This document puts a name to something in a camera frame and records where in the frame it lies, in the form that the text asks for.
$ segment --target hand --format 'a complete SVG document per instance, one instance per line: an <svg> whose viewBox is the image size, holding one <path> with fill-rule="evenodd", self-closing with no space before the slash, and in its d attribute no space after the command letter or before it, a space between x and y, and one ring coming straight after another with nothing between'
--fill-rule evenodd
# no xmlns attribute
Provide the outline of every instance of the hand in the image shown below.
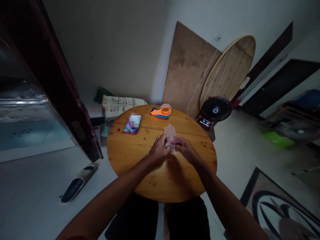
<svg viewBox="0 0 320 240"><path fill-rule="evenodd" d="M174 150L180 152L190 164L194 165L202 160L189 140L183 137L174 136L174 140L171 140L171 143L173 144Z"/></svg>
<svg viewBox="0 0 320 240"><path fill-rule="evenodd" d="M156 141L153 143L153 146L147 156L148 160L154 165L161 165L164 161L164 158L170 153L171 146L167 148L164 147L165 141L168 141L167 135L162 134L158 135Z"/></svg>

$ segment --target person's right hand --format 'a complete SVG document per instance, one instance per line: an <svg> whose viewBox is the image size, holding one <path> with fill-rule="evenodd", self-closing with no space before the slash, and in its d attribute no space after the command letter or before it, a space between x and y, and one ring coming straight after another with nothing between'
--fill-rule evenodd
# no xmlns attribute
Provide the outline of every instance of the person's right hand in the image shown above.
<svg viewBox="0 0 320 240"><path fill-rule="evenodd" d="M189 140L183 137L174 136L174 140L171 140L171 143L173 144L172 146L174 150L180 152L190 164L193 165L194 163L201 160L201 157L194 149Z"/></svg>

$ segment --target rug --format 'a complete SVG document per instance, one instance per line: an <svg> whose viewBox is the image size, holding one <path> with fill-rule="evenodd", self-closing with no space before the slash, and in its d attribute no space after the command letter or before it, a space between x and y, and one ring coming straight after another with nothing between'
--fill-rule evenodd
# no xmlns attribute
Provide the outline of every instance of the rug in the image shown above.
<svg viewBox="0 0 320 240"><path fill-rule="evenodd" d="M272 240L320 239L320 220L259 168L240 201Z"/></svg>

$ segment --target tape roll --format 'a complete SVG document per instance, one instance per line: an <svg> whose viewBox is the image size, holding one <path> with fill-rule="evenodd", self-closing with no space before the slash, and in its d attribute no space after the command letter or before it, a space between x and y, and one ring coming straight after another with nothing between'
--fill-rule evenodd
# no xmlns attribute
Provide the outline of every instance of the tape roll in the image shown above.
<svg viewBox="0 0 320 240"><path fill-rule="evenodd" d="M161 113L163 116L169 116L171 114L171 111L172 111L172 107L170 106L170 104L167 104L167 103L164 103L160 106L160 109L161 109Z"/></svg>

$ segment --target cable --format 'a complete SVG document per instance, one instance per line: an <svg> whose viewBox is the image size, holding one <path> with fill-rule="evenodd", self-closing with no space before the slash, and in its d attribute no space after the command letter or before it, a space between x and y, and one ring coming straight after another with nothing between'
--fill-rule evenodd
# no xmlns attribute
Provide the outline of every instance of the cable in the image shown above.
<svg viewBox="0 0 320 240"><path fill-rule="evenodd" d="M192 99L193 99L194 95L196 94L196 91L197 91L197 89L198 89L198 87L199 87L199 85L200 85L200 83L201 83L201 81L202 81L202 79L203 79L204 75L206 75L206 73L207 73L207 71L208 71L208 68L209 68L209 66L210 66L210 64L211 64L211 62L212 62L212 60L213 60L214 56L216 55L216 52L217 52L217 51L218 51L218 49L216 49L216 51L214 52L214 55L213 55L213 57L211 58L211 61L210 61L209 65L208 65L208 67L207 67L207 70L204 72L204 74L203 74L203 76L202 76L202 78L201 78L201 80L200 80L200 82L199 82L199 84L198 84L198 86L197 86L196 90L194 91L194 93L193 93L193 95L192 95L192 98L190 99L190 102L189 102L189 104L188 104L188 106L187 106L187 115L188 115L188 111L189 111L189 105L190 105L190 103L191 103L191 101L192 101Z"/></svg>

